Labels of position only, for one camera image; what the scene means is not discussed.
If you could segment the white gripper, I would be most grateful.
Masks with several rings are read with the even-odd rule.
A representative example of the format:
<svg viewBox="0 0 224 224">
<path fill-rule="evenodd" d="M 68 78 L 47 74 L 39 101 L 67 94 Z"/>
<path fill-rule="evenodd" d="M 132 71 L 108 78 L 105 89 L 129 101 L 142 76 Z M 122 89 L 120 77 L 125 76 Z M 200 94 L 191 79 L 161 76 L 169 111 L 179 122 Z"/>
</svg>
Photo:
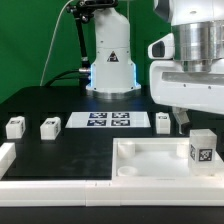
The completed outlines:
<svg viewBox="0 0 224 224">
<path fill-rule="evenodd" d="M 187 109 L 224 114 L 224 59 L 215 60 L 210 72 L 182 70 L 174 56 L 174 35 L 167 34 L 148 46 L 150 94 L 155 103 L 172 106 L 179 133 L 190 129 Z"/>
</svg>

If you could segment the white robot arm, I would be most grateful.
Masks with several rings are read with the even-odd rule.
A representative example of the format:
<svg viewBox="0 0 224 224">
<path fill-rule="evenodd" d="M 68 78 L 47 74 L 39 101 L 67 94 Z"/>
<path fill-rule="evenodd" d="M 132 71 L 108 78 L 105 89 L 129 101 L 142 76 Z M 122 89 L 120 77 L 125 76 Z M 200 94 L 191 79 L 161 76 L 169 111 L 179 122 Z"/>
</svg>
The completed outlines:
<svg viewBox="0 0 224 224">
<path fill-rule="evenodd" d="M 224 0 L 153 0 L 153 10 L 171 25 L 146 50 L 154 102 L 224 114 Z M 86 90 L 103 98 L 139 90 L 129 21 L 103 7 L 94 22 L 96 58 Z"/>
</svg>

